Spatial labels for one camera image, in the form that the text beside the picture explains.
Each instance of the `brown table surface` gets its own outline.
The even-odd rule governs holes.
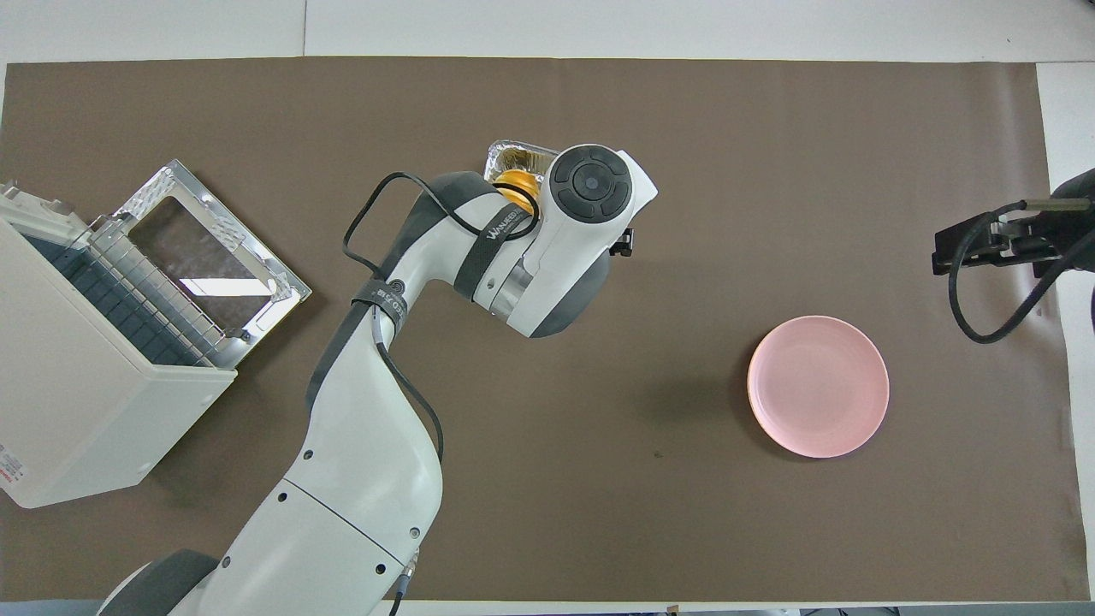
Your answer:
[[[345,225],[388,172],[480,170],[498,138],[626,149],[661,194],[557,337],[441,284],[416,305],[393,353],[448,445],[416,597],[1087,598],[1054,306],[973,345],[929,264],[935,231],[1046,194],[1030,65],[13,65],[4,104],[0,177],[90,220],[178,158],[315,289],[140,486],[0,498],[5,600],[103,596],[176,548],[221,554],[297,453],[306,383],[366,276]],[[367,218],[371,255],[413,196]],[[1030,283],[966,281],[982,328]],[[768,440],[744,386],[759,339],[810,314],[867,334],[891,386],[875,438],[825,462]]]

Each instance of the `black cable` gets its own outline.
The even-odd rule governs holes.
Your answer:
[[[1012,333],[1030,311],[1034,310],[1035,304],[1041,300],[1049,287],[1057,280],[1065,269],[1072,266],[1072,263],[1080,256],[1080,254],[1087,248],[1092,242],[1095,242],[1095,229],[1088,231],[1085,235],[1080,237],[1076,243],[1072,244],[1060,258],[1053,261],[1053,264],[1046,270],[1038,280],[1038,283],[1030,290],[1023,303],[1019,303],[1012,316],[1004,322],[1004,325],[1000,326],[995,332],[988,335],[982,335],[977,333],[966,321],[966,317],[961,313],[961,305],[958,304],[958,269],[961,268],[961,261],[966,258],[966,253],[969,251],[970,244],[973,243],[973,237],[977,233],[982,230],[982,228],[988,226],[993,221],[999,219],[1004,213],[1008,211],[1015,211],[1017,209],[1024,209],[1026,207],[1025,201],[1016,201],[1013,204],[1005,205],[1003,207],[993,209],[992,211],[986,212],[983,216],[978,218],[978,220],[966,231],[961,241],[958,242],[958,247],[955,248],[954,259],[950,261],[950,271],[947,276],[947,299],[950,302],[950,313],[955,317],[955,322],[958,324],[958,328],[961,329],[963,334],[969,337],[970,340],[980,345],[991,345],[996,342]]]
[[[437,412],[434,410],[434,407],[430,407],[429,403],[426,402],[426,397],[423,396],[414,385],[411,385],[407,377],[400,372],[400,369],[395,365],[395,362],[392,361],[392,357],[388,353],[388,349],[382,342],[377,344],[377,351],[380,352],[380,359],[384,361],[384,365],[388,367],[388,371],[392,373],[395,381],[400,382],[403,388],[406,390],[419,405],[422,405],[426,415],[429,416],[430,421],[434,422],[434,432],[437,434],[437,462],[442,462],[445,458],[445,431],[441,430],[441,420],[438,419]]]
[[[427,184],[422,177],[418,177],[413,173],[404,173],[403,171],[396,171],[394,173],[389,173],[388,176],[385,176],[383,179],[380,181],[379,184],[377,184],[377,187],[372,189],[372,194],[369,195],[369,198],[366,199],[365,205],[361,206],[361,209],[357,212],[357,216],[354,217],[354,220],[349,223],[349,226],[346,228],[346,233],[343,235],[343,243],[342,243],[343,254],[365,265],[370,270],[372,270],[372,272],[377,272],[377,270],[380,269],[380,267],[378,267],[376,263],[369,260],[365,256],[361,256],[360,254],[350,249],[349,240],[354,236],[354,233],[357,232],[357,226],[358,224],[361,223],[361,219],[364,219],[365,214],[368,213],[370,209],[372,209],[372,205],[377,201],[377,198],[380,197],[380,194],[384,191],[384,188],[388,187],[388,184],[391,184],[393,181],[399,178],[410,179],[414,182],[419,188],[422,188],[422,191],[425,193],[426,196],[430,198],[430,200],[437,204],[437,206],[440,207],[441,210],[445,211],[445,213],[448,217],[452,218],[458,224],[463,226],[463,229],[466,230],[468,232],[474,235],[479,235],[480,233],[483,232],[483,229],[476,229],[474,225],[468,222],[468,220],[464,220],[459,213],[457,213],[456,209],[452,209],[451,207],[446,205],[437,196],[437,194],[429,186],[429,184]],[[514,190],[522,195],[527,199],[529,199],[529,204],[532,205],[532,222],[529,223],[529,225],[526,226],[525,229],[506,235],[505,241],[511,241],[518,237],[523,237],[525,235],[532,232],[532,229],[537,225],[537,222],[540,221],[540,206],[537,204],[537,199],[532,198],[532,195],[530,195],[520,186],[515,186],[512,184],[505,184],[505,183],[498,183],[495,184],[495,186]]]
[[[400,603],[403,601],[403,593],[395,593],[395,601],[392,602],[392,611],[388,613],[388,616],[395,616],[395,613],[400,611]]]

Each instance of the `circular button pad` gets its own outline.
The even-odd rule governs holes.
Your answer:
[[[551,194],[570,218],[604,222],[623,211],[631,197],[627,163],[603,146],[580,146],[555,161]]]

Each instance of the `yellow object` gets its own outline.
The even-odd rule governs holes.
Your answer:
[[[522,171],[520,168],[507,168],[495,177],[494,182],[496,184],[512,184],[519,188],[525,189],[525,191],[532,195],[532,198],[540,196],[540,186],[537,184],[537,176],[529,173],[528,171]],[[521,206],[525,211],[532,213],[532,204],[529,199],[525,198],[525,195],[509,188],[498,188],[498,191],[505,195],[506,198]]]

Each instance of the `sticker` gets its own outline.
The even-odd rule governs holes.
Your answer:
[[[19,484],[19,480],[24,478],[26,478],[26,467],[19,462],[11,450],[0,443],[0,479],[8,484]]]

